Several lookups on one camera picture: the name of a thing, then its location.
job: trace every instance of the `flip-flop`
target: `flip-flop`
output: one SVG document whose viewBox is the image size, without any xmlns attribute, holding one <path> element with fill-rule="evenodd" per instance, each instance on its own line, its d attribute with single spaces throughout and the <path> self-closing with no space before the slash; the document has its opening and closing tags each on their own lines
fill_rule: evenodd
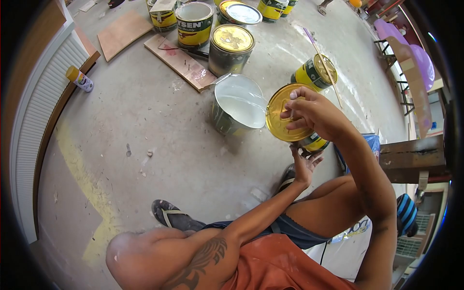
<svg viewBox="0 0 464 290">
<path fill-rule="evenodd" d="M 325 11 L 325 8 L 323 6 L 318 5 L 317 10 L 319 11 L 320 14 L 322 14 L 324 16 L 327 15 L 327 12 Z"/>
<path fill-rule="evenodd" d="M 151 211 L 161 224 L 181 231 L 193 230 L 197 232 L 206 226 L 205 223 L 194 220 L 178 207 L 165 200 L 153 201 Z"/>
<path fill-rule="evenodd" d="M 279 181 L 279 187 L 272 196 L 286 189 L 293 182 L 293 180 L 295 180 L 295 176 L 295 164 L 292 163 L 289 166 L 287 166 L 287 168 L 284 170 L 284 173 L 282 173 L 282 177 Z"/>
</svg>

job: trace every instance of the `fingernail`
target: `fingernail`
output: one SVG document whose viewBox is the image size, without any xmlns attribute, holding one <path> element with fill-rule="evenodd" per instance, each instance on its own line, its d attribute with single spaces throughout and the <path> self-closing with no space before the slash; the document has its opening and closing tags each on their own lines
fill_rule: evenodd
<svg viewBox="0 0 464 290">
<path fill-rule="evenodd" d="M 296 98 L 298 98 L 298 95 L 296 94 L 296 91 L 295 90 L 291 91 L 290 100 L 295 100 Z"/>
</svg>

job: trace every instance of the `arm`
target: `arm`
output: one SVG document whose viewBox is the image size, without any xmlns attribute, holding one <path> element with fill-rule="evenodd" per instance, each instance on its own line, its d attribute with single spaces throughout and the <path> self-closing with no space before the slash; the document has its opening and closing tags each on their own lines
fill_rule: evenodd
<svg viewBox="0 0 464 290">
<path fill-rule="evenodd" d="M 396 249 L 396 200 L 393 187 L 372 154 L 372 150 L 345 117 L 328 99 L 304 87 L 295 90 L 299 98 L 288 102 L 288 118 L 294 110 L 294 122 L 287 129 L 310 127 L 320 137 L 334 142 L 348 164 L 360 191 L 361 204 L 372 220 L 369 248 L 356 277 L 361 289 L 390 289 Z"/>
<path fill-rule="evenodd" d="M 216 237 L 207 241 L 190 265 L 166 282 L 162 289 L 220 289 L 231 278 L 238 264 L 241 245 L 266 229 L 311 183 L 315 166 L 322 157 L 306 160 L 292 148 L 296 177 L 276 196 L 233 221 Z"/>
</svg>

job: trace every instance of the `tattoo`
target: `tattoo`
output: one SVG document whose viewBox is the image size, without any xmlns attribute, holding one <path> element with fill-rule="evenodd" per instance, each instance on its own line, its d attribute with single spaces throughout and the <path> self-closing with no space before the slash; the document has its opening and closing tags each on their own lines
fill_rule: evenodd
<svg viewBox="0 0 464 290">
<path fill-rule="evenodd" d="M 211 260 L 214 261 L 214 265 L 217 265 L 224 258 L 226 250 L 227 243 L 224 238 L 210 239 L 198 250 L 190 265 L 169 279 L 163 285 L 163 289 L 174 289 L 182 284 L 186 285 L 190 290 L 195 289 L 200 279 L 200 273 L 206 274 L 205 267 Z"/>
</svg>

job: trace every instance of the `orange shirt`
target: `orange shirt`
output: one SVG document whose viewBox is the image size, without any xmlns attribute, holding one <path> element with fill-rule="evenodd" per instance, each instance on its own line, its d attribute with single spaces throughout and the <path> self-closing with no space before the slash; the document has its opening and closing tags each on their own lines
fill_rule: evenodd
<svg viewBox="0 0 464 290">
<path fill-rule="evenodd" d="M 270 234 L 240 248 L 234 276 L 221 290 L 356 290 L 308 257 L 286 235 Z"/>
</svg>

